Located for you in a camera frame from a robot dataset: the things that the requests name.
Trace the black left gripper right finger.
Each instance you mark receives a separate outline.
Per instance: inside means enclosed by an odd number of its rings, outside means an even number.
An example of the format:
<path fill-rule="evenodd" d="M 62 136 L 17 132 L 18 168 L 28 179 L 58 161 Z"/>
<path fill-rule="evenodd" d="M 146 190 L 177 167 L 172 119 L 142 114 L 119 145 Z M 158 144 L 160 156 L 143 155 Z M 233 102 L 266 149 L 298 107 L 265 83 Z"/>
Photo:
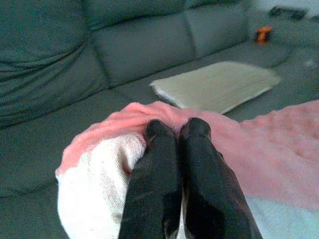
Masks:
<path fill-rule="evenodd" d="M 190 118 L 179 146 L 186 238 L 262 238 L 235 173 L 211 142 L 209 124 Z"/>

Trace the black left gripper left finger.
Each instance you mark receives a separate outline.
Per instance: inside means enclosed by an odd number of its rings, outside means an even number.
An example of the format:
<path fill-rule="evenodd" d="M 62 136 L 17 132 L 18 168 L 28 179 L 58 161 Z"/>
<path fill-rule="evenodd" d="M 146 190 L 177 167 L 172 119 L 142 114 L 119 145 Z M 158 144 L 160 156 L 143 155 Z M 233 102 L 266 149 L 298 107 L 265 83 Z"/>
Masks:
<path fill-rule="evenodd" d="M 149 122 L 147 147 L 132 170 L 121 220 L 121 239 L 174 239 L 181 210 L 181 175 L 174 131 Z"/>

